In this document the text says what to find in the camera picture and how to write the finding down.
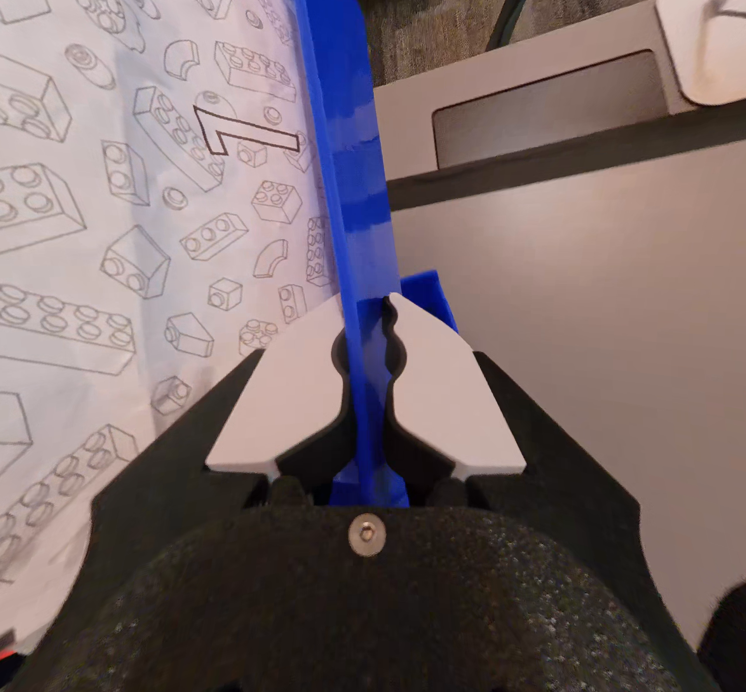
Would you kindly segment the large printed paper bag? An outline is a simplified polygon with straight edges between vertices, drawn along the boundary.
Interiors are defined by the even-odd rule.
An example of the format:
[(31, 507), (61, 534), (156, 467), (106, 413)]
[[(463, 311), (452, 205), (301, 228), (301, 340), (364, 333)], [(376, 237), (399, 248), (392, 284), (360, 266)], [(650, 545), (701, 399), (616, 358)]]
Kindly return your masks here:
[(90, 503), (336, 292), (291, 0), (2, 0), (2, 644), (60, 611)]

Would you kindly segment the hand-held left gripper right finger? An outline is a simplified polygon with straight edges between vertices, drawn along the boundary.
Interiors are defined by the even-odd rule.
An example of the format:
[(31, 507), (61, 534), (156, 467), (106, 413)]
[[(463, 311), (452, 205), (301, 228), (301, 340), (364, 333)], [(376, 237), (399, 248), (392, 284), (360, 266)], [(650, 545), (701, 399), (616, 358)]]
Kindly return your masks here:
[(526, 459), (469, 343), (400, 293), (384, 297), (382, 327), (383, 453), (410, 501), (425, 502), (448, 479), (523, 474)]

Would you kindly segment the blue plastic object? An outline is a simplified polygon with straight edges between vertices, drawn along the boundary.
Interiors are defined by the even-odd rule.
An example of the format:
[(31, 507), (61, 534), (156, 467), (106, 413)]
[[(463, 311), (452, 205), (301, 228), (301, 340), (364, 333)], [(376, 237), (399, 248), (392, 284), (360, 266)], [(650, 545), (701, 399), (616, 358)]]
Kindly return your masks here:
[(383, 298), (401, 290), (376, 116), (366, 23), (357, 0), (291, 0), (303, 59), (348, 343), (357, 418), (355, 479), (331, 503), (409, 506), (384, 461), (389, 372)]

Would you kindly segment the white desk lamp stand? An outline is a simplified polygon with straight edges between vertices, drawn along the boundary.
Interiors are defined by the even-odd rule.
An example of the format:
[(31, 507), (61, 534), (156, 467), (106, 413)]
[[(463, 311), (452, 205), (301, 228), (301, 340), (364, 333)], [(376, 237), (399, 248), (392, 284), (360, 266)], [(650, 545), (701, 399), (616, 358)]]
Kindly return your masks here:
[(676, 80), (698, 106), (745, 99), (745, 0), (656, 0)]

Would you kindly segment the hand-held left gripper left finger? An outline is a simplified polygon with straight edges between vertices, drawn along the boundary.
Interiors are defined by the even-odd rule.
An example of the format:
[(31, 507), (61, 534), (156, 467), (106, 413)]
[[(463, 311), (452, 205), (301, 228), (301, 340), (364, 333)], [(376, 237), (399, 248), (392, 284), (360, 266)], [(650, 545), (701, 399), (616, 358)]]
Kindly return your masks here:
[(357, 447), (340, 295), (326, 299), (267, 350), (232, 403), (220, 401), (204, 469), (295, 478), (316, 505), (333, 503), (334, 478)]

